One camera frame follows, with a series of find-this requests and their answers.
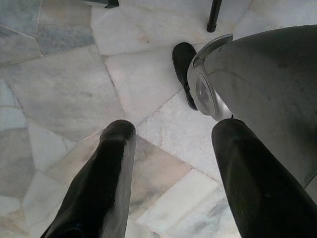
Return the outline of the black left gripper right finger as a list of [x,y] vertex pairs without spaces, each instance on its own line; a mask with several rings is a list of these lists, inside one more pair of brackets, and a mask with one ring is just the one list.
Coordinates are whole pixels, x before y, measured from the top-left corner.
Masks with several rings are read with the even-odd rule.
[[224,119],[211,138],[241,237],[316,237],[316,204],[244,122]]

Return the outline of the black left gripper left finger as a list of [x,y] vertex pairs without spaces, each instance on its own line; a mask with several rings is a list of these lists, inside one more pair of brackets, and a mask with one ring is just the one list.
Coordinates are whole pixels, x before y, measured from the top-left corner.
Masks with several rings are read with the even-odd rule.
[[135,126],[110,123],[87,163],[72,180],[44,238],[123,238],[136,149]]

